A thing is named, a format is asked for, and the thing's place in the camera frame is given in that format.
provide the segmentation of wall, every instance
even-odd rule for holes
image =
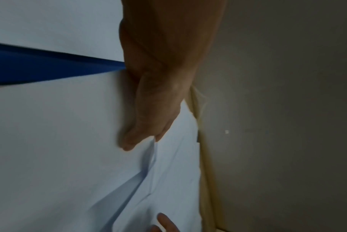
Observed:
[[[195,86],[220,227],[347,231],[347,1],[229,1]]]

